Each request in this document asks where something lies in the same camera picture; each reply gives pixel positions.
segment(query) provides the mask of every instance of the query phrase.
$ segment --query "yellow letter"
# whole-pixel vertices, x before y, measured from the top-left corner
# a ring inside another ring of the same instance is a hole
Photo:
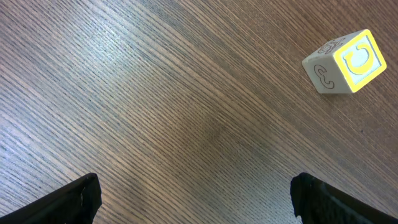
[[[354,67],[353,64],[351,63],[351,58],[353,57],[354,53],[350,52],[347,55],[344,56],[344,59],[347,61],[347,66],[348,68],[356,75],[362,75],[365,74],[366,72],[368,72],[372,66],[373,66],[373,60],[374,60],[374,54],[373,54],[373,50],[371,48],[371,46],[369,44],[358,44],[358,46],[356,47],[358,50],[360,49],[365,49],[368,54],[369,57],[367,59],[367,61],[361,65],[360,67]]]

